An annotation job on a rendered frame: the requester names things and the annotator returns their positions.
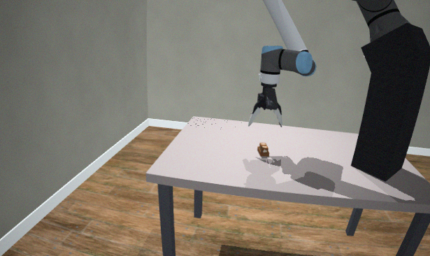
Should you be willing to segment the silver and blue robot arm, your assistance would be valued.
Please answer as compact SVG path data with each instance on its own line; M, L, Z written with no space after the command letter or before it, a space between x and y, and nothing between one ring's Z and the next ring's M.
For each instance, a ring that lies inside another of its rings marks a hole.
M400 13L394 0L353 1L357 2L368 25L370 42L405 23L409 23ZM316 63L308 52L282 0L263 0L263 2L287 50L283 49L282 46L273 45L262 48L259 81L269 85L278 84L280 82L280 70L293 71L302 76L313 75L316 70ZM275 89L266 87L264 94L267 109L277 110L278 102Z

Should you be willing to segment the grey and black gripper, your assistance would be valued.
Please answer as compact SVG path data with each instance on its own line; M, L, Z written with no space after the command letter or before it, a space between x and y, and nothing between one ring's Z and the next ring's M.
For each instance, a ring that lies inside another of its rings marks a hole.
M250 116L248 126L250 126L252 124L252 121L256 118L256 116L261 113L260 108L263 108L264 110L267 109L266 99L265 99L265 94L264 94L265 88L266 87L267 88L277 87L277 84L269 85L269 84L261 83L261 86L263 86L263 92L261 94L258 93L257 103L255 104L253 112ZM278 109L274 110L273 112L277 115L277 119L279 120L280 126L282 127L282 111L281 111L281 107L280 107L279 103L278 103Z

